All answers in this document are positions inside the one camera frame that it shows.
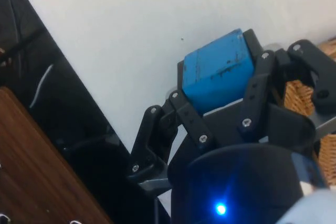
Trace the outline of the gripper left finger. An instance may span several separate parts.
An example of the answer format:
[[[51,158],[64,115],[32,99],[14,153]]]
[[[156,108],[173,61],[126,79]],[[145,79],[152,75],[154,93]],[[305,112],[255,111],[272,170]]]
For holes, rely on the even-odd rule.
[[[162,106],[153,105],[144,112],[137,133],[128,179],[131,181],[152,180],[164,171],[170,180],[186,173],[187,166],[215,145],[214,134],[197,113],[182,90],[184,63],[177,64],[177,89],[173,90]],[[187,132],[173,159],[168,160],[178,127]]]

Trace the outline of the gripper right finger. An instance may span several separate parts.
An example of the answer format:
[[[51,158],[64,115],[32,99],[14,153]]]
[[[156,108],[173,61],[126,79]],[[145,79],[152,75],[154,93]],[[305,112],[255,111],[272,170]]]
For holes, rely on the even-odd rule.
[[[255,32],[243,33],[251,53],[254,73],[248,81],[241,104],[238,128],[242,135],[260,135],[266,126],[284,126],[303,119],[290,116],[271,99],[281,103],[285,84],[299,80],[313,89],[313,114],[307,118],[313,123],[316,135],[335,132],[335,61],[311,41],[294,42],[287,50],[263,50]]]

